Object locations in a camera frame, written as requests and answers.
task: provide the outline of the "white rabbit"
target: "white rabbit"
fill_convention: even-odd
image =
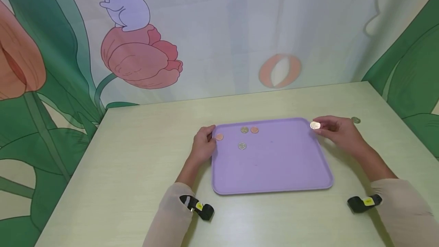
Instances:
[[[122,27],[124,32],[139,30],[149,24],[150,12],[144,0],[105,0],[100,4],[107,9],[115,26]]]

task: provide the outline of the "beige sleeve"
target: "beige sleeve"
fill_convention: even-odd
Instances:
[[[383,199],[376,208],[395,247],[439,246],[439,224],[408,181],[378,180],[371,186]]]
[[[180,196],[194,196],[184,183],[172,184],[159,204],[143,247],[180,247],[192,220],[192,213],[180,201]]]

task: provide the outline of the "table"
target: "table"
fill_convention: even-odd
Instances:
[[[346,83],[110,109],[36,246],[140,247],[200,126],[327,114],[360,118],[367,142],[439,213],[439,163],[369,83]],[[375,210],[353,215],[346,205],[366,194],[364,175],[320,142],[335,177],[329,190],[219,196],[205,166],[195,190],[216,213],[194,216],[183,246],[385,246]]]

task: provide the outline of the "tray rim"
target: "tray rim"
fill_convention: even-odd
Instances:
[[[277,118],[277,119],[265,119],[265,120],[253,120],[250,122],[235,122],[235,123],[225,123],[217,125],[212,132],[214,135],[217,128],[223,127],[223,126],[230,126],[230,125],[248,125],[251,123],[258,123],[258,122],[272,122],[272,121],[283,121],[283,120],[303,120],[306,123],[309,123],[309,121],[306,118],[303,117],[288,117],[288,118]],[[214,186],[214,168],[213,168],[213,157],[211,158],[211,186],[215,193],[221,195],[221,196],[229,196],[229,195],[244,195],[244,194],[252,194],[252,193],[268,193],[268,192],[300,192],[300,191],[315,191],[315,190],[325,190],[329,189],[334,185],[334,175],[332,174],[332,171],[329,167],[329,164],[326,160],[326,157],[322,151],[322,147],[317,139],[317,137],[314,139],[314,141],[317,143],[318,146],[318,154],[320,159],[323,161],[324,168],[326,169],[327,173],[329,174],[329,184],[325,187],[314,187],[314,188],[306,188],[306,189],[283,189],[283,190],[270,190],[270,191],[251,191],[251,192],[221,192],[218,191]]]

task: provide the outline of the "gold coin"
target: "gold coin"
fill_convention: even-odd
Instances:
[[[309,124],[309,126],[311,127],[311,129],[315,130],[315,129],[320,129],[320,123],[318,122],[311,122]]]
[[[245,150],[246,147],[247,147],[247,144],[245,144],[245,143],[243,143],[243,142],[240,142],[240,143],[238,144],[238,148],[241,149],[241,150]]]

